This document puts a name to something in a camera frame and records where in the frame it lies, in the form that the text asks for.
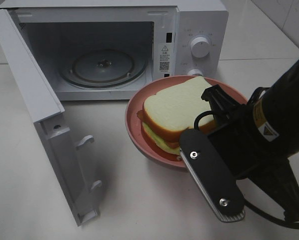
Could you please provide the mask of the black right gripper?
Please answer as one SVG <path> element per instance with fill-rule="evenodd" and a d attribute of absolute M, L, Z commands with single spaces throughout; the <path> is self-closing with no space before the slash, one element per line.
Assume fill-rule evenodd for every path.
<path fill-rule="evenodd" d="M 235 178 L 290 175 L 288 114 L 271 103 L 239 103 L 218 84 L 206 88 L 201 99 L 211 108 L 201 118 L 213 115 L 217 128 L 208 137 L 185 130 L 180 156 L 215 216 L 223 223 L 239 222 L 245 218 L 245 199 Z"/>

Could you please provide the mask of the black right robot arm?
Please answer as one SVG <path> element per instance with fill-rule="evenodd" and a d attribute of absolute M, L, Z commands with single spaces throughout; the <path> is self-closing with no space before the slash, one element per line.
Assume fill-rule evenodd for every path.
<path fill-rule="evenodd" d="M 210 110 L 180 135 L 180 155 L 216 217 L 238 222 L 248 207 L 277 225 L 299 229 L 299 185 L 289 162 L 299 152 L 299 60 L 245 104 L 219 85 L 201 98 Z M 283 208 L 284 219 L 244 198 L 236 181 L 245 178 Z"/>

